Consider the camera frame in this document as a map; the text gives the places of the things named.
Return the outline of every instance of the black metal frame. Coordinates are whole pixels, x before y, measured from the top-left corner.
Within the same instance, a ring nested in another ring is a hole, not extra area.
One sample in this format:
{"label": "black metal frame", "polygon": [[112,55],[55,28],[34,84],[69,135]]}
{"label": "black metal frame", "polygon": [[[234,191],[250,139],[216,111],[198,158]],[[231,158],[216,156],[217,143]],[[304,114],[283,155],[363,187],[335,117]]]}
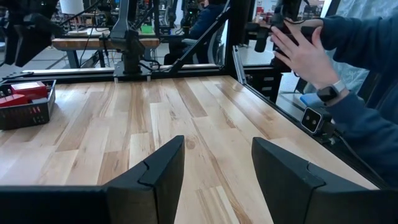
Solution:
{"label": "black metal frame", "polygon": [[[159,2],[159,0],[153,0],[154,6]],[[39,81],[39,80],[57,80],[57,84],[59,83],[81,83],[81,82],[111,82],[113,80],[118,79],[119,81],[135,81],[135,80],[148,80],[151,78],[183,78],[183,77],[209,77],[209,76],[220,76],[220,75],[231,75],[235,79],[239,80],[239,82],[246,87],[248,90],[253,92],[257,97],[266,102],[269,106],[275,109],[278,113],[288,119],[291,123],[296,125],[302,131],[306,131],[291,115],[283,111],[282,109],[276,106],[275,102],[276,98],[273,96],[272,100],[267,99],[264,94],[260,93],[253,86],[248,84],[248,81],[245,78],[245,74],[266,74],[268,76],[280,75],[281,72],[285,71],[277,71],[273,69],[270,65],[242,65],[241,61],[239,61],[240,57],[237,50],[237,45],[239,45],[239,41],[241,40],[241,36],[238,34],[242,34],[244,32],[244,24],[241,22],[237,22],[240,17],[239,16],[230,16],[230,15],[239,15],[241,14],[241,9],[244,4],[250,3],[246,0],[231,0],[230,7],[226,10],[222,15],[217,18],[217,21],[212,25],[212,27],[198,40],[198,42],[189,50],[180,60],[178,60],[169,70],[169,72],[162,71],[154,71],[152,73],[144,73],[142,75],[121,75],[117,76],[116,70],[120,69],[116,66],[115,69],[112,68],[82,68],[78,70],[41,70],[41,71],[26,71],[18,74],[11,74],[2,79],[2,83],[18,83],[18,82],[26,82],[26,81]],[[155,18],[156,14],[159,15],[159,8],[154,8]],[[226,57],[224,65],[222,66],[207,66],[207,67],[183,67],[186,58],[192,56],[196,49],[198,49],[202,44],[204,44],[211,35],[214,34],[225,21],[228,22],[228,35],[226,41]],[[324,145],[321,139],[311,136],[314,140],[325,146],[329,151],[331,151],[334,155],[339,157],[342,161],[347,163],[354,170],[364,175],[365,178],[370,180],[372,183],[377,185],[380,188],[386,187],[384,183],[378,181],[377,178],[373,177],[370,174],[364,172],[365,168],[359,166],[354,163],[352,160],[347,158],[343,153],[341,153],[341,148],[338,146],[332,145]]]}

